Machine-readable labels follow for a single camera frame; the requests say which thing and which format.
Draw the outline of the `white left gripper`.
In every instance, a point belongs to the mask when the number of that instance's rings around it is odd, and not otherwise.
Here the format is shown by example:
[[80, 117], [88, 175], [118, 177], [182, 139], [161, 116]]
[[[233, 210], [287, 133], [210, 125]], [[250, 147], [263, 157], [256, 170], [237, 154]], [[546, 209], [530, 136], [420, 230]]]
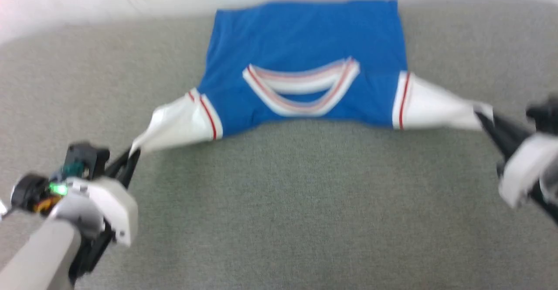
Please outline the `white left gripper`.
[[66, 194], [51, 211], [52, 218], [68, 221], [81, 242], [70, 262], [72, 282], [92, 272], [110, 243], [129, 248], [138, 233], [138, 204], [128, 193], [141, 151], [128, 149], [92, 181], [70, 177]]

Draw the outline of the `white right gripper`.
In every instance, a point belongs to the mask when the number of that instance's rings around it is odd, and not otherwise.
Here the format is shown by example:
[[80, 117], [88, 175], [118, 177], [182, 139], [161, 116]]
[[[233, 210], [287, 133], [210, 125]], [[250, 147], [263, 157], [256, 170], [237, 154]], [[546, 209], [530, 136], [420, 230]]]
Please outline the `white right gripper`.
[[475, 114], [504, 157], [504, 172], [498, 187], [504, 202], [517, 209], [532, 200], [556, 223], [556, 189], [540, 184], [540, 179], [547, 170], [557, 168], [557, 137], [544, 133], [532, 135], [528, 129], [498, 113], [492, 117], [483, 111]]

